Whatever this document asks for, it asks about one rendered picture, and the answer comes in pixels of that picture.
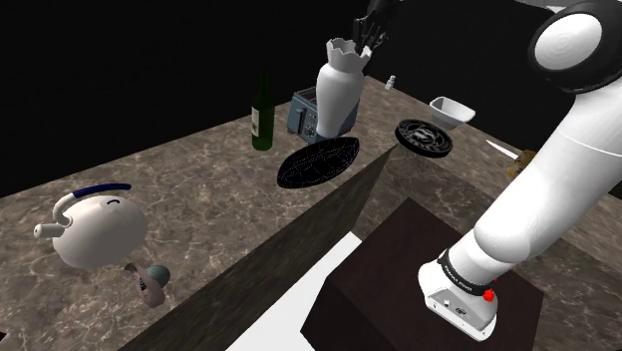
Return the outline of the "white vase with jagged rim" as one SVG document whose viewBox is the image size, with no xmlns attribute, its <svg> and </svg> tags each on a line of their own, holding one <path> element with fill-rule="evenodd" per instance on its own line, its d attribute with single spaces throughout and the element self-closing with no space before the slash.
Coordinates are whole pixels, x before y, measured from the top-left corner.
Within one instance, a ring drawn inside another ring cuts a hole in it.
<svg viewBox="0 0 622 351">
<path fill-rule="evenodd" d="M 372 51 L 365 47 L 356 52 L 353 40 L 335 38 L 326 43 L 327 63 L 319 70 L 316 81 L 317 133 L 326 139 L 336 138 L 342 124 L 359 102 L 363 86 L 363 69 Z"/>
</svg>

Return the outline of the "blue-grey toaster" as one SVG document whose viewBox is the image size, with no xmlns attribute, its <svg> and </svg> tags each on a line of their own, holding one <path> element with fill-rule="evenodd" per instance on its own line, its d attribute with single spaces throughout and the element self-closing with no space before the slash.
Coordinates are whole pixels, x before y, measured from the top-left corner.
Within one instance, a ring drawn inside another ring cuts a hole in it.
<svg viewBox="0 0 622 351">
<path fill-rule="evenodd" d="M 295 92 L 292 96 L 287 118 L 287 132 L 295 134 L 309 144 L 324 141 L 317 128 L 316 88 Z"/>
</svg>

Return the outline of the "white square bowl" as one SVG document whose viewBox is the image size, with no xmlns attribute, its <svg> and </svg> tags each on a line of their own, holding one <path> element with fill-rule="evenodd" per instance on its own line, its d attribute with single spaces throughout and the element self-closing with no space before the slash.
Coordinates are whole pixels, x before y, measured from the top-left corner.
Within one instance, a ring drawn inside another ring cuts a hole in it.
<svg viewBox="0 0 622 351">
<path fill-rule="evenodd" d="M 440 127 L 452 130 L 469 122 L 475 111 L 447 97 L 437 97 L 430 102 L 432 119 Z"/>
</svg>

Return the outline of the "black round patterned plate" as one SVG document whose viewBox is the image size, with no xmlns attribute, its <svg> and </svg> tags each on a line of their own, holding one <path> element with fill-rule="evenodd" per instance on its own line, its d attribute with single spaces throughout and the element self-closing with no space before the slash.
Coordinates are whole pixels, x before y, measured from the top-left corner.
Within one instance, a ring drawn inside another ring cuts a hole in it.
<svg viewBox="0 0 622 351">
<path fill-rule="evenodd" d="M 395 136 L 405 148 L 426 158 L 444 158 L 454 146 L 445 131 L 422 120 L 400 121 L 395 129 Z"/>
</svg>

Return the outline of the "dark green wine bottle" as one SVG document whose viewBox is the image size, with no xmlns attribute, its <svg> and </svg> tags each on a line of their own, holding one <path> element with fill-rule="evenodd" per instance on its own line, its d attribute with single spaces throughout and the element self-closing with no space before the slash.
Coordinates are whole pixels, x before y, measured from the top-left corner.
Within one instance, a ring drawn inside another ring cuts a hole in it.
<svg viewBox="0 0 622 351">
<path fill-rule="evenodd" d="M 260 73 L 259 91 L 251 101 L 252 146 L 258 151 L 268 151 L 273 145 L 275 106 L 269 95 L 267 71 Z"/>
</svg>

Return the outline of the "dark brown robot stand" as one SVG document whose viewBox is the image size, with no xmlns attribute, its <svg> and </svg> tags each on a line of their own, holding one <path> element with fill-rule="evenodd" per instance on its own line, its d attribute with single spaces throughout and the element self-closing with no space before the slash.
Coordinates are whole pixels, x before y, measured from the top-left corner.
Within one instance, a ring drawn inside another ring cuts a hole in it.
<svg viewBox="0 0 622 351">
<path fill-rule="evenodd" d="M 532 351 L 543 293 L 510 271 L 491 336 L 477 342 L 431 311 L 418 270 L 460 234 L 405 199 L 325 279 L 301 333 L 315 351 Z"/>
</svg>

